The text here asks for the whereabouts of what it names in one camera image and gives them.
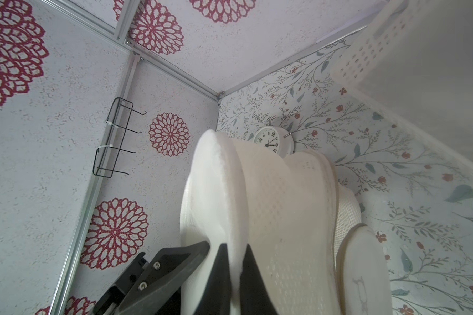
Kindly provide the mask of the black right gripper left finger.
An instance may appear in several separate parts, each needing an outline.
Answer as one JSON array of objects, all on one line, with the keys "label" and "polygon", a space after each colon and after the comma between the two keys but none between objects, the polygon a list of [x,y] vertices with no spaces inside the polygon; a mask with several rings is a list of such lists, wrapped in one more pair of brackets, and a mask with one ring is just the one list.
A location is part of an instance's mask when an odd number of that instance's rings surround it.
[{"label": "black right gripper left finger", "polygon": [[230,315],[232,285],[227,244],[221,244],[194,315]]}]

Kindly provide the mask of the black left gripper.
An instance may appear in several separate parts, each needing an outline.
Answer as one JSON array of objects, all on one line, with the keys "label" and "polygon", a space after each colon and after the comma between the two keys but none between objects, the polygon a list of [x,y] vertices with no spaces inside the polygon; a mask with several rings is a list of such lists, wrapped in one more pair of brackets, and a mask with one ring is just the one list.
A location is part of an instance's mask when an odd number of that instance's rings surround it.
[{"label": "black left gripper", "polygon": [[205,260],[209,249],[207,241],[164,248],[146,269],[145,252],[140,252],[90,314],[180,314],[181,287]]}]

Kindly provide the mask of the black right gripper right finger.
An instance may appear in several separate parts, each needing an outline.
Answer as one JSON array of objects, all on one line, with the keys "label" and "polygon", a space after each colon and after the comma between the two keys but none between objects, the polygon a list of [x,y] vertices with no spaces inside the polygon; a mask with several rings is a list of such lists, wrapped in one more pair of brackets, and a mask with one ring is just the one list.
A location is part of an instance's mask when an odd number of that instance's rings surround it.
[{"label": "black right gripper right finger", "polygon": [[278,315],[269,298],[250,244],[246,247],[240,275],[240,311],[243,315]]}]

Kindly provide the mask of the white mesh bag blue trim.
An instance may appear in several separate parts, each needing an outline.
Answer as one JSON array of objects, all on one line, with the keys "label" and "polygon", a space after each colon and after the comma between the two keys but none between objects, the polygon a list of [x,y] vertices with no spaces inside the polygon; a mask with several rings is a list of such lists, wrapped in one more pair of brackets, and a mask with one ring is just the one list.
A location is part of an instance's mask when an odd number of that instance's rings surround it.
[{"label": "white mesh bag blue trim", "polygon": [[247,248],[279,314],[340,314],[336,254],[360,222],[359,202],[322,154],[283,158],[249,141],[204,132],[183,193],[180,233],[182,245],[206,241],[210,249],[182,286],[181,313],[198,307],[224,244],[231,314],[240,313]]}]

